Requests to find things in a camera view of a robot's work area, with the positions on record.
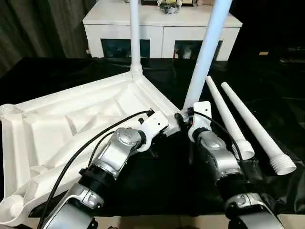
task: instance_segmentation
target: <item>black table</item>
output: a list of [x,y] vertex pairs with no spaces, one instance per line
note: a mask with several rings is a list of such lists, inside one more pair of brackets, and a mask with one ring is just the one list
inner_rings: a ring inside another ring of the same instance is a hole
[[[143,59],[142,65],[144,75],[181,109],[195,62]],[[16,104],[113,76],[128,71],[129,66],[130,59],[26,58],[0,79],[0,104]],[[222,93],[254,147],[255,159],[246,161],[245,169],[257,191],[276,214],[305,214],[305,67],[245,61],[230,62],[224,69],[216,62],[210,75],[219,89],[223,81],[234,88],[297,165],[295,172],[276,176],[263,149]],[[211,101],[212,117],[221,122],[206,85],[201,100]],[[227,136],[216,127],[212,128],[229,146]],[[148,152],[130,158],[101,216],[223,213],[223,203],[207,176],[204,163],[196,160],[195,155],[193,164],[189,165],[189,145],[182,133],[159,139],[152,149],[159,159]],[[56,205],[60,197],[55,198],[52,205]],[[42,207],[35,208],[31,216],[38,217]]]

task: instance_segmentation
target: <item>threaded end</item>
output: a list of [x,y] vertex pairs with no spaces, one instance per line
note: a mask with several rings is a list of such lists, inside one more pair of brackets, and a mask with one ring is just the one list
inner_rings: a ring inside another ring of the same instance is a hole
[[292,173],[296,170],[296,165],[293,163],[291,158],[286,155],[282,154],[276,156],[270,160],[270,164],[277,175],[286,175]]
[[[241,155],[243,158],[242,160],[248,160],[248,159],[254,157],[254,154],[255,154],[254,150],[248,141],[240,140],[240,141],[237,141],[236,143],[241,152]],[[235,157],[237,159],[239,159],[239,155],[237,153],[237,149],[236,149],[235,145],[232,145],[232,149],[233,149],[233,153],[234,153]]]
[[14,111],[14,105],[12,104],[3,104],[0,106],[0,115],[11,114]]

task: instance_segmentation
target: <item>cable connector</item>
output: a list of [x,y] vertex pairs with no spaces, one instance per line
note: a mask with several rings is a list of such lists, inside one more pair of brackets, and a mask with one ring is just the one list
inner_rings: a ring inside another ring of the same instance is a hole
[[154,114],[153,109],[150,109],[148,112],[146,112],[147,116],[150,117]]
[[194,108],[193,107],[189,107],[187,109],[187,115],[188,116],[193,116],[194,115]]

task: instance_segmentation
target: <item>white pole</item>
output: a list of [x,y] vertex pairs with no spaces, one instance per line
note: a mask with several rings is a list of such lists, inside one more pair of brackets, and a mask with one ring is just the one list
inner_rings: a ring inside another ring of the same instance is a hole
[[[254,150],[251,144],[245,139],[243,133],[239,129],[235,119],[233,118],[229,108],[224,102],[224,99],[220,95],[215,83],[210,76],[206,77],[206,82],[209,86],[212,97],[216,103],[217,109],[220,116],[224,122],[227,131],[232,135],[233,139],[236,141],[238,148],[241,151],[242,159],[248,160],[254,156]],[[239,159],[237,150],[234,145],[232,145],[235,157]]]
[[141,56],[140,56],[140,27],[139,27],[139,1],[130,0],[130,31],[132,64],[131,72],[134,77],[138,73],[142,75]]
[[191,83],[184,101],[184,110],[192,107],[195,102],[199,101],[205,78],[208,75],[231,3],[232,0],[216,0],[214,3],[208,28],[205,32]]
[[244,119],[258,142],[263,147],[264,151],[267,153],[270,164],[275,170],[277,175],[285,175],[295,171],[296,166],[291,160],[291,158],[284,154],[283,151],[278,147],[275,141],[270,137],[267,131],[262,127],[259,121],[254,117],[254,115],[249,111],[249,109],[243,104],[237,94],[232,90],[232,88],[227,83],[221,84],[225,93],[228,95],[229,99]]

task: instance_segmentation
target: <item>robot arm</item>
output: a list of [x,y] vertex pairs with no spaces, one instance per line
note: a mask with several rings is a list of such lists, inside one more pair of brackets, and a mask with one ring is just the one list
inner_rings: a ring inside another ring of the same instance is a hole
[[94,212],[103,207],[128,158],[147,150],[152,139],[167,126],[167,119],[156,112],[139,129],[118,128],[88,168],[80,171],[80,180],[61,199],[42,228],[97,228]]
[[[200,103],[194,109],[200,110]],[[197,145],[199,154],[208,155],[215,174],[215,184],[225,203],[225,213],[230,219],[229,228],[283,229],[253,186],[246,180],[233,153],[225,142],[210,130],[207,119],[195,114],[189,136]]]

